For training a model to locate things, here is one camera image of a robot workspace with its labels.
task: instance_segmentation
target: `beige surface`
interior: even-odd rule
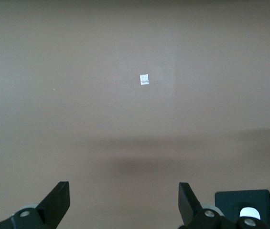
[[[0,0],[0,220],[61,180],[60,229],[270,188],[270,1]]]

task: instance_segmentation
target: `small paper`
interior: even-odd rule
[[[149,84],[149,74],[140,75],[140,83],[141,85]]]

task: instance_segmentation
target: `brown wall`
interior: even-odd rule
[[[0,220],[61,180],[61,229],[270,188],[270,0],[185,2],[0,0]]]

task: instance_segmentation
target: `white label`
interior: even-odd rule
[[[149,84],[149,74],[140,75],[140,83],[141,85]]]

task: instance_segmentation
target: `screw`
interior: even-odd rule
[[[249,226],[251,226],[251,227],[256,226],[255,221],[253,221],[252,219],[246,218],[246,219],[244,220],[244,222],[245,222],[246,225],[249,225]]]
[[[22,212],[22,213],[20,214],[20,217],[26,217],[26,216],[28,216],[29,214],[30,214],[29,211],[24,211],[24,212]]]
[[[215,216],[215,214],[212,211],[207,210],[207,211],[205,211],[205,216],[208,216],[210,218],[213,218]]]

